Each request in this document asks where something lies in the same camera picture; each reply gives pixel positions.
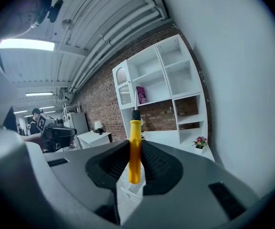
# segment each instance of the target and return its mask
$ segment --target white shelving unit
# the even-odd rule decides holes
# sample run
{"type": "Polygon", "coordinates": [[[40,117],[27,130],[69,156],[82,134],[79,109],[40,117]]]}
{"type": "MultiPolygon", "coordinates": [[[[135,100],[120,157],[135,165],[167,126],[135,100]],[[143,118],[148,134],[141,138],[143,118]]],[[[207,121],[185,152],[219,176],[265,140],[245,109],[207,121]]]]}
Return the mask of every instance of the white shelving unit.
{"type": "Polygon", "coordinates": [[[207,112],[202,85],[190,52],[179,35],[144,49],[123,61],[112,71],[118,105],[128,138],[131,109],[134,107],[134,93],[137,86],[144,88],[147,98],[147,103],[138,106],[172,99],[175,113],[177,100],[195,96],[198,114],[175,116],[179,143],[191,145],[198,136],[207,138],[207,112]],[[191,123],[199,123],[199,127],[181,128],[182,125],[191,123]]]}

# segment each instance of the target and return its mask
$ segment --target table lamp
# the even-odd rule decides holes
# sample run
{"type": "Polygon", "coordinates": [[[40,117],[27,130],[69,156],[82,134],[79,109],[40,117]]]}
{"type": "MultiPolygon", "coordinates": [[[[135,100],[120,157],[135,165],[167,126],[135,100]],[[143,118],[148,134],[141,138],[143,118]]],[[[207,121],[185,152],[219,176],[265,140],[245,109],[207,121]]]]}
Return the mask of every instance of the table lamp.
{"type": "Polygon", "coordinates": [[[100,135],[103,133],[103,125],[101,124],[100,121],[95,121],[94,122],[94,129],[96,133],[99,133],[100,135]]]}

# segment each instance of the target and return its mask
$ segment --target purple book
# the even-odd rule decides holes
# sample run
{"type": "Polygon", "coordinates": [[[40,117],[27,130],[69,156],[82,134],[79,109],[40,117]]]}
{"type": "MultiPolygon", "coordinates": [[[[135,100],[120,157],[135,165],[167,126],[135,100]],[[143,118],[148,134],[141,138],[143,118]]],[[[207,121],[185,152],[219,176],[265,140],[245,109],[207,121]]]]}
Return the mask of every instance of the purple book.
{"type": "Polygon", "coordinates": [[[137,94],[138,94],[138,100],[140,104],[145,104],[147,103],[147,98],[145,95],[145,90],[141,86],[137,86],[137,94]]]}

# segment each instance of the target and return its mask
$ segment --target fluorescent light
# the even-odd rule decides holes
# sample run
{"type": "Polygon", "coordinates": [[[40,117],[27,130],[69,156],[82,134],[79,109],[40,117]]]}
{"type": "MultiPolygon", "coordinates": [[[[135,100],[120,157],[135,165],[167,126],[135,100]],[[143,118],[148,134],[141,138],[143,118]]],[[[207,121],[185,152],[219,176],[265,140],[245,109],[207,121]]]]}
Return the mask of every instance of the fluorescent light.
{"type": "Polygon", "coordinates": [[[52,92],[49,92],[49,93],[26,93],[26,96],[27,97],[30,97],[30,96],[48,96],[48,95],[52,95],[53,93],[52,92]]]}
{"type": "Polygon", "coordinates": [[[13,113],[18,114],[18,113],[24,113],[24,112],[27,112],[27,110],[17,111],[17,112],[13,112],[13,113]]]}
{"type": "Polygon", "coordinates": [[[39,108],[39,109],[50,109],[50,108],[55,108],[55,106],[42,107],[42,108],[39,108]]]}
{"type": "Polygon", "coordinates": [[[27,48],[53,51],[55,43],[29,39],[6,39],[0,43],[1,48],[27,48]]]}

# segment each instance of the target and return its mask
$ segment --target brick wall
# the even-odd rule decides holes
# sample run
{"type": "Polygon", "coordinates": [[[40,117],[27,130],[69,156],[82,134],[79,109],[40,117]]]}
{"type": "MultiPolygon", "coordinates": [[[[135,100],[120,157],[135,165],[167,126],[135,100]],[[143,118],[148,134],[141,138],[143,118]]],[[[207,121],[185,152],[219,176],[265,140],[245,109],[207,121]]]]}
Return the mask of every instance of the brick wall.
{"type": "MultiPolygon", "coordinates": [[[[100,120],[104,131],[112,133],[113,141],[127,139],[117,103],[112,69],[139,51],[176,34],[180,34],[185,39],[178,27],[172,22],[145,33],[115,53],[81,88],[74,97],[73,103],[80,102],[90,129],[94,128],[95,121],[100,120]]],[[[190,115],[197,108],[196,101],[192,101],[191,98],[189,101],[180,101],[179,105],[182,115],[190,115]]],[[[145,121],[142,130],[176,130],[171,100],[148,104],[139,107],[139,110],[145,121]]]]}

